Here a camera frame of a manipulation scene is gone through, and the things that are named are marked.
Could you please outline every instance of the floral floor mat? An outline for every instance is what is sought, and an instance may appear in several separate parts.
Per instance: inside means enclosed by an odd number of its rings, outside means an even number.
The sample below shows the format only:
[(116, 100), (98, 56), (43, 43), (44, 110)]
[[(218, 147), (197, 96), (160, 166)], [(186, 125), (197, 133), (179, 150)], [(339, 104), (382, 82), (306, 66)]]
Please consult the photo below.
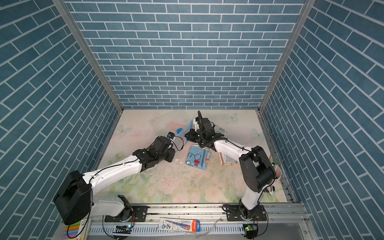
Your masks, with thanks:
[[(270, 156), (255, 111), (205, 110), (202, 116), (225, 129), (230, 140), (250, 147), (261, 146)], [(148, 147), (157, 136), (166, 136), (169, 131), (176, 133), (195, 117), (195, 110), (125, 110), (99, 168)], [(187, 166), (185, 160), (191, 145), (188, 142), (177, 151), (173, 162), (162, 161), (153, 168), (111, 184), (97, 195), (115, 197), (121, 194), (134, 204), (237, 203), (246, 188), (240, 165), (221, 165), (218, 153), (210, 150), (206, 170)], [(275, 181), (273, 185), (273, 196), (264, 193), (260, 202), (287, 202), (281, 182)]]

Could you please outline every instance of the blue towel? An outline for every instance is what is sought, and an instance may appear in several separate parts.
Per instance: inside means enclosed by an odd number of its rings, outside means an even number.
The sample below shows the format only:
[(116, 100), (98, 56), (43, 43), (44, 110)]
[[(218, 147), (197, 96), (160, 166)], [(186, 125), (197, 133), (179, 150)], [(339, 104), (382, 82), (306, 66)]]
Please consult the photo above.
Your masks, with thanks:
[(192, 145), (189, 149), (185, 164), (198, 169), (207, 169), (208, 159), (211, 153), (208, 149), (200, 148), (198, 145)]

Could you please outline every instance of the metal frame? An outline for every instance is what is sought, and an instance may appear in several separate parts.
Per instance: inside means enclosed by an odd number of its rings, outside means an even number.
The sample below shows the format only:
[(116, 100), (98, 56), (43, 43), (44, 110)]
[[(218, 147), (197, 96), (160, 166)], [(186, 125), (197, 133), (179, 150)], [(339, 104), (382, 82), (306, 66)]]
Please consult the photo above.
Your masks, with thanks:
[(104, 75), (103, 70), (101, 69), (99, 63), (97, 62), (95, 56), (93, 55), (89, 45), (85, 41), (85, 38), (83, 34), (81, 33), (79, 26), (76, 24), (72, 14), (70, 13), (67, 5), (65, 4), (64, 0), (52, 0), (53, 4), (55, 5), (56, 9), (60, 13), (61, 17), (63, 18), (65, 24), (71, 31), (73, 37), (75, 38), (76, 42), (78, 43), (79, 47), (83, 51), (85, 57), (88, 59), (89, 64), (91, 65), (92, 69), (95, 71), (96, 75), (99, 78), (99, 81), (104, 86), (105, 90), (107, 91), (109, 97), (112, 99), (112, 102), (118, 109), (119, 113), (122, 113), (123, 107), (121, 106), (118, 98), (116, 97), (115, 93), (113, 92), (106, 76)]
[(299, 223), (301, 233), (303, 234), (304, 240), (318, 240), (312, 223)]
[(300, 32), (303, 29), (304, 23), (307, 20), (315, 1), (316, 0), (306, 0), (306, 2), (303, 5), (299, 18), (297, 19), (297, 22), (293, 27), (291, 36), (287, 42), (286, 47), (284, 48), (283, 54), (281, 55), (279, 64), (277, 65), (275, 72), (273, 73), (271, 82), (269, 83), (265, 91), (262, 102), (260, 103), (260, 106), (259, 106), (260, 112), (263, 112), (269, 98), (271, 97), (273, 89), (275, 88), (277, 81), (281, 75), (281, 72), (283, 71), (283, 68), (287, 63), (288, 57), (291, 54), (293, 47), (295, 46), (296, 40), (299, 38)]
[[(147, 217), (145, 222), (135, 223), (135, 227), (140, 228), (138, 232), (132, 232), (130, 236), (165, 236), (165, 235), (184, 235), (185, 233), (159, 232), (157, 226), (161, 217), (167, 218), (186, 218), (199, 219), (200, 224), (205, 228), (212, 228), (216, 223), (217, 230), (212, 234), (235, 234), (243, 231), (242, 224), (249, 221), (228, 222), (226, 213), (222, 210), (222, 204), (148, 204)], [(309, 217), (302, 203), (270, 203), (263, 204), (268, 213), (269, 224), (273, 223), (299, 223), (303, 231), (303, 236), (307, 237), (305, 232), (310, 232)], [(104, 235), (101, 226), (101, 218), (93, 218), (90, 235)], [(116, 223), (104, 223), (107, 233), (111, 234)]]

